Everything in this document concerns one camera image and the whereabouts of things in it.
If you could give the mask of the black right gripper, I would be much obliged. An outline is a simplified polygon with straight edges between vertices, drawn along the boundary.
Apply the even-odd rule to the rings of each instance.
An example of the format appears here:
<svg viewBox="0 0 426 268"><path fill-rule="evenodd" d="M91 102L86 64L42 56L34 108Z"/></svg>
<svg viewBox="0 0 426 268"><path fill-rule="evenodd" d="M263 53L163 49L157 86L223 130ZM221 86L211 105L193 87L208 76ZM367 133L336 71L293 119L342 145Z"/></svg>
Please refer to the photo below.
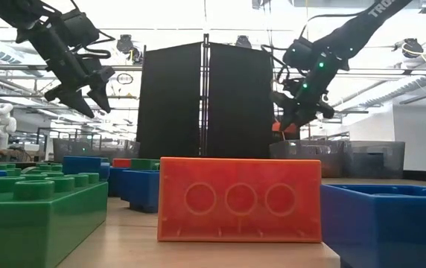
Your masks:
<svg viewBox="0 0 426 268"><path fill-rule="evenodd" d="M334 79L334 69L316 67L306 77L284 80L284 90L291 93L272 92L271 100L283 109L280 130L286 130L291 124L305 125L317 119L317 113L327 119L334 117L334 108L327 104L327 87Z"/></svg>

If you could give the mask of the black folding screen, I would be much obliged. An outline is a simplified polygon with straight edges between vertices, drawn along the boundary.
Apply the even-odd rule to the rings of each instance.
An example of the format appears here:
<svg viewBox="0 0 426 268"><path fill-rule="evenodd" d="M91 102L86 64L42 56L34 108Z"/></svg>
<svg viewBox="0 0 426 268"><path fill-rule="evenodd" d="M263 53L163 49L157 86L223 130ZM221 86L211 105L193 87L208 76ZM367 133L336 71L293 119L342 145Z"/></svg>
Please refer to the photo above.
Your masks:
<svg viewBox="0 0 426 268"><path fill-rule="evenodd" d="M145 159L266 159L273 142L267 53L210 42L147 51L136 140Z"/></svg>

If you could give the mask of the small blue building block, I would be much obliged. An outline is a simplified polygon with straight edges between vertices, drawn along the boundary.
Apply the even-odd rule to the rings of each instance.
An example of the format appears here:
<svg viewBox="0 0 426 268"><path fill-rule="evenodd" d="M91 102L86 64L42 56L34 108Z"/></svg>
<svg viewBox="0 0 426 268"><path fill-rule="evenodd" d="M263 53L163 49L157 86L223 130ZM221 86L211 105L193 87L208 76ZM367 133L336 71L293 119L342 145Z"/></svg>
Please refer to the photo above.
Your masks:
<svg viewBox="0 0 426 268"><path fill-rule="evenodd" d="M159 204L158 170L124 170L118 179L118 194L129 209L157 213Z"/></svg>
<svg viewBox="0 0 426 268"><path fill-rule="evenodd" d="M123 172L123 168L121 167L111 167L109 169L109 189L108 189L108 196L109 197L119 197L118 195L118 179Z"/></svg>
<svg viewBox="0 0 426 268"><path fill-rule="evenodd" d="M426 268L426 187L322 185L322 239L340 268Z"/></svg>
<svg viewBox="0 0 426 268"><path fill-rule="evenodd" d="M91 156L64 156L62 172L67 174L98 173L101 181L109 178L108 159Z"/></svg>

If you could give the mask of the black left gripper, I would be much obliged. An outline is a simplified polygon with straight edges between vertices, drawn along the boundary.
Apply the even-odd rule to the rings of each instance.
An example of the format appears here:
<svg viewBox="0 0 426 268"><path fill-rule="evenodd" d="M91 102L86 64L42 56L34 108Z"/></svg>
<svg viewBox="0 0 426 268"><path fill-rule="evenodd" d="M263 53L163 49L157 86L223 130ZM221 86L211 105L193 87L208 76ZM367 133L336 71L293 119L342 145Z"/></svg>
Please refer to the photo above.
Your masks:
<svg viewBox="0 0 426 268"><path fill-rule="evenodd" d="M106 85L115 73L113 67L103 66L99 57L85 57L68 52L58 59L49 60L47 64L46 70L52 71L60 81L60 85L44 94L48 101L59 98L61 103L71 109L94 118L94 113L83 99L82 92L77 92L80 88L89 86L87 95L103 111L111 112Z"/></svg>

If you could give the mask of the shiny green building block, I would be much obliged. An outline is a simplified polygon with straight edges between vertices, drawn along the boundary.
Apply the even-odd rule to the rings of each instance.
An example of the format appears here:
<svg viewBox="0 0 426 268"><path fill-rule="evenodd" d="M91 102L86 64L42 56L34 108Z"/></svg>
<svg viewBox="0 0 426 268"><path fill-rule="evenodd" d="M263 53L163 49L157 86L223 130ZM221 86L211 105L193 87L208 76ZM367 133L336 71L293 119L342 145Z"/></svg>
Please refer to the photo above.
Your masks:
<svg viewBox="0 0 426 268"><path fill-rule="evenodd" d="M132 159L130 168L132 170L158 170L160 161L158 159Z"/></svg>

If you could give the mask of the grey translucent plastic bin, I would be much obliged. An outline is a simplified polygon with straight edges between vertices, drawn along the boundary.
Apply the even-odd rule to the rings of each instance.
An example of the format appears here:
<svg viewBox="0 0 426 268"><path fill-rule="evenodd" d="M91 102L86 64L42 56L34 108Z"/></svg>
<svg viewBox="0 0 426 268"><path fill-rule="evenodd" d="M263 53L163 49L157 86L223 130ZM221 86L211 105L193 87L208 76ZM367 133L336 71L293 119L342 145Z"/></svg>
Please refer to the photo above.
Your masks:
<svg viewBox="0 0 426 268"><path fill-rule="evenodd" d="M343 177L346 163L345 142L325 140L285 140L270 145L272 159L320 160L323 178Z"/></svg>
<svg viewBox="0 0 426 268"><path fill-rule="evenodd" d="M65 156L88 156L113 159L134 159L139 156L140 143L126 141L121 147L99 147L83 141L53 139L55 162L62 162Z"/></svg>
<svg viewBox="0 0 426 268"><path fill-rule="evenodd" d="M401 179L404 171L403 141L348 141L346 174L362 179Z"/></svg>

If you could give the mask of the white humanoid robot figure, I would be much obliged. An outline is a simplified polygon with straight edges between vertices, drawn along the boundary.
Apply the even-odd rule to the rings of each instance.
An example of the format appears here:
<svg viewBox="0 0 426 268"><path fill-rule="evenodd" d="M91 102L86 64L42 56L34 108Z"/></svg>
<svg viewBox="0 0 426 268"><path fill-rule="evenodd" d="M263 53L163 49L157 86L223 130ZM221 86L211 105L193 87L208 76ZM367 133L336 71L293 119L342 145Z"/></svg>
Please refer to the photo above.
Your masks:
<svg viewBox="0 0 426 268"><path fill-rule="evenodd" d="M9 135L16 131L16 119L10 114L13 111L11 103L0 103L0 150L6 150Z"/></svg>

